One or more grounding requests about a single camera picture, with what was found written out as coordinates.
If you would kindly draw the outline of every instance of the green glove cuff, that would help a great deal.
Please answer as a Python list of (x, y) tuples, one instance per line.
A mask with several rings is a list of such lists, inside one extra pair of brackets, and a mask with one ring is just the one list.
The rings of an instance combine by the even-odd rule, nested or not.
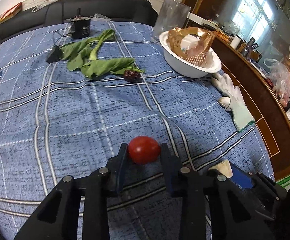
[(255, 119), (245, 105), (231, 102), (232, 118), (238, 132), (241, 132), (246, 126), (253, 124)]

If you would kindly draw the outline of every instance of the white bowl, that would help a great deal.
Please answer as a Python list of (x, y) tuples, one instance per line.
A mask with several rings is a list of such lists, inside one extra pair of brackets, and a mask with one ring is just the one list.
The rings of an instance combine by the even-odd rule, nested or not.
[[(185, 42), (187, 44), (189, 44), (190, 42), (193, 42), (191, 37), (194, 40), (196, 39), (194, 36), (187, 35), (182, 40), (182, 45), (183, 45), (183, 42)], [(222, 63), (212, 48), (209, 49), (209, 51), (211, 51), (212, 55), (213, 55), (212, 66), (210, 66), (209, 68), (198, 67), (196, 65), (190, 64), (189, 62), (183, 60), (182, 58), (178, 57), (174, 52), (172, 52), (172, 50), (169, 47), (169, 43), (167, 42), (167, 38), (168, 38), (168, 31), (163, 32), (159, 36), (159, 41), (164, 48), (164, 57), (165, 57), (167, 63), (176, 72), (178, 72), (186, 77), (200, 78), (200, 77), (206, 76), (208, 73), (216, 73), (216, 72), (221, 70)]]

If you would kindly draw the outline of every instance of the blue tablecloth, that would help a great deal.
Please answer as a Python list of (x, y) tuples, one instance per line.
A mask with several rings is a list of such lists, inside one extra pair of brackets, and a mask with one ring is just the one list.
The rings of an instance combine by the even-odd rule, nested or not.
[[(113, 75), (88, 80), (69, 72), (64, 61), (47, 64), (54, 31), (66, 34), (69, 24), (30, 31), (0, 45), (0, 230), (6, 239), (13, 239), (63, 176), (90, 174), (137, 135), (166, 142), (198, 172), (229, 159), (244, 171), (273, 178), (257, 127), (237, 133), (208, 77), (175, 73), (162, 47), (151, 42), (150, 26), (91, 24), (93, 36), (108, 28), (116, 39), (104, 43), (98, 57), (135, 58), (146, 69), (141, 83)], [(63, 37), (58, 43), (71, 41)], [(108, 210), (111, 239), (178, 239), (181, 199), (168, 196), (159, 161), (131, 166), (121, 196), (108, 200)], [(208, 214), (206, 221), (210, 239)]]

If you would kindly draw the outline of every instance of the window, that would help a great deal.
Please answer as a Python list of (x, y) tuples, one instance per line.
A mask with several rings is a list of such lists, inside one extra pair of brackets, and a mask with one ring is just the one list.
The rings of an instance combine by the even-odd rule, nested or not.
[(273, 12), (266, 0), (242, 0), (232, 21), (240, 27), (243, 39), (249, 41), (254, 37), (260, 43), (272, 19)]

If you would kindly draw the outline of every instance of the metal screw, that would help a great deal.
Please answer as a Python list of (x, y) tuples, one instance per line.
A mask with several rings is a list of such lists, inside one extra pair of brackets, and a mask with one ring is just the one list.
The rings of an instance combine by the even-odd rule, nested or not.
[(63, 178), (63, 182), (70, 182), (72, 180), (72, 176), (69, 176), (69, 175), (66, 175), (64, 178)]
[(98, 171), (100, 174), (105, 174), (108, 172), (108, 169), (106, 167), (101, 167)]
[(217, 179), (219, 181), (225, 181), (226, 180), (226, 176), (224, 176), (223, 174), (220, 174), (220, 175), (217, 176)]
[(181, 172), (181, 173), (189, 173), (189, 172), (190, 172), (190, 169), (189, 169), (188, 167), (182, 167), (182, 168), (180, 169), (180, 172)]

